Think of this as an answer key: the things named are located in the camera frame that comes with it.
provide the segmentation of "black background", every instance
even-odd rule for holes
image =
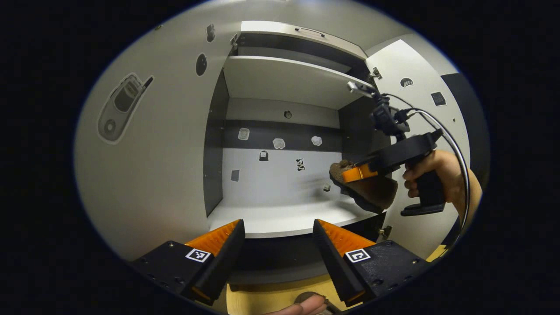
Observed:
[[[558,308],[558,267],[547,257],[557,250],[558,205],[558,167],[550,157],[557,89],[552,53],[559,38],[552,25],[557,17],[547,14],[552,8],[478,0],[375,5],[429,38],[471,80],[487,115],[493,156],[487,193],[462,243],[421,278],[354,313]],[[108,250],[81,207],[71,155],[81,104],[106,66],[187,5],[16,6],[0,10],[4,71],[14,75],[4,76],[9,94],[2,94],[8,140],[2,192],[12,199],[2,208],[14,233],[3,249],[3,299],[26,309],[16,313],[55,306],[80,314],[202,312],[147,283]]]

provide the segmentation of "brown slipper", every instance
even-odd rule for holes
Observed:
[[[303,292],[302,294],[298,295],[296,300],[294,301],[294,303],[301,303],[303,301],[305,301],[308,298],[311,298],[313,295],[321,295],[319,293],[316,292]],[[326,310],[322,311],[321,314],[323,315],[331,315],[331,314],[335,314],[335,313],[340,313],[340,309],[336,306],[334,306],[333,303],[331,303],[329,301],[329,299],[326,298],[326,296],[321,295],[323,298],[325,298],[325,304],[326,304]]]
[[[380,214],[389,208],[395,200],[397,182],[385,176],[375,176],[345,183],[342,173],[352,167],[353,164],[346,160],[333,163],[329,169],[333,183],[341,189],[346,188],[356,204],[366,211]]]

